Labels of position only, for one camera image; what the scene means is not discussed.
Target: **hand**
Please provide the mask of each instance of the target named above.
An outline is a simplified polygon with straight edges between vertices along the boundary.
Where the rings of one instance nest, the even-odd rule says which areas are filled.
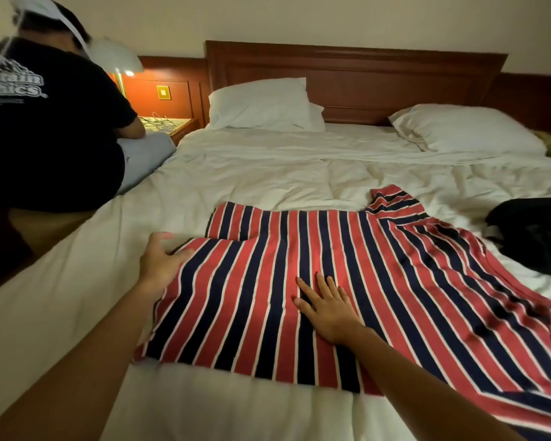
[[[174,237],[171,232],[153,232],[149,236],[145,252],[141,255],[141,269],[138,283],[154,292],[159,298],[164,289],[176,277],[177,271],[189,259],[194,251],[176,252],[167,254],[162,248],[162,240],[170,240]]]
[[[324,281],[323,275],[317,273],[316,282],[321,295],[302,279],[296,278],[296,283],[308,296],[313,307],[299,297],[294,299],[294,304],[308,317],[316,332],[324,339],[333,345],[347,345],[355,329],[363,324],[355,314],[345,289],[337,289],[332,277],[327,277],[327,281]]]

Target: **white duvet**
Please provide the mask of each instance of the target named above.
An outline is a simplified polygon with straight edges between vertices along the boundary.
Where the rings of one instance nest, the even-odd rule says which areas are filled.
[[[202,236],[226,200],[267,210],[358,210],[370,189],[389,184],[479,236],[502,201],[551,196],[551,159],[421,153],[387,129],[364,126],[191,133],[143,183],[0,288],[0,414],[132,286],[150,232],[175,232],[169,246]],[[487,245],[520,281],[551,298],[551,277]],[[413,437],[385,398],[146,361],[129,368],[103,439]]]

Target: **black cloth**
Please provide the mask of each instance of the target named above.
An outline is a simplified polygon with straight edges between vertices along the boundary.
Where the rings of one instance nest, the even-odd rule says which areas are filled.
[[[114,129],[136,117],[95,63],[14,39],[0,63],[0,199],[45,212],[97,209],[125,173]]]
[[[502,254],[551,274],[551,198],[511,199],[495,207],[486,222],[499,227]]]

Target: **dark hair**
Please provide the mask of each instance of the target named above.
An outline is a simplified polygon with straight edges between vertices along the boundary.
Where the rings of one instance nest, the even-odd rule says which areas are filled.
[[[60,5],[58,2],[54,2],[57,7],[59,8],[59,11],[63,14],[63,16],[66,17],[67,20],[72,23],[77,31],[80,33],[81,38],[84,39],[86,43],[90,43],[92,41],[92,37],[88,34],[86,29],[83,27],[83,25],[80,23],[80,20],[77,19],[75,14],[67,9],[66,7]],[[15,16],[12,18],[12,22],[16,25],[18,24],[18,21],[20,19],[21,13],[17,10]],[[27,31],[36,31],[36,32],[64,32],[69,31],[69,28],[65,26],[64,22],[61,20],[55,20],[52,18],[44,17],[39,14],[35,14],[34,12],[25,12],[24,18],[22,19],[21,25],[19,27],[21,30],[27,30]],[[76,38],[76,36],[73,37],[73,42],[76,44],[78,49],[81,49],[81,43]]]

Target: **wall switch plate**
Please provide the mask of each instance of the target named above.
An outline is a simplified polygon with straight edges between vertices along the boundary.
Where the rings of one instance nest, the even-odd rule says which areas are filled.
[[[171,100],[169,87],[166,85],[157,85],[157,97],[162,100]]]

